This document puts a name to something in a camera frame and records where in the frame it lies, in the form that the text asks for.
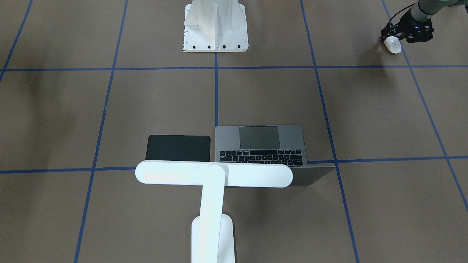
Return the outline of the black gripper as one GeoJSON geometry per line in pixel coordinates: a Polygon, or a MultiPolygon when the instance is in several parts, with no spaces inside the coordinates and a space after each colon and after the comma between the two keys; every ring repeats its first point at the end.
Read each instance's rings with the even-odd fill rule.
{"type": "Polygon", "coordinates": [[[433,39],[433,32],[430,18],[420,22],[410,13],[405,13],[398,23],[393,24],[391,21],[387,23],[381,30],[380,41],[384,42],[389,37],[396,37],[398,40],[405,39],[408,43],[423,43],[433,39]]]}

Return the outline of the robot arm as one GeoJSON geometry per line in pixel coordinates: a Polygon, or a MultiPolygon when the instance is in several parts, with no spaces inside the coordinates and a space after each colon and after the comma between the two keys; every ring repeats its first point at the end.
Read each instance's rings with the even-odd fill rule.
{"type": "Polygon", "coordinates": [[[389,37],[406,40],[408,43],[424,43],[433,38],[431,17],[445,7],[464,5],[467,0],[418,0],[397,12],[381,30],[380,41],[389,37]]]}

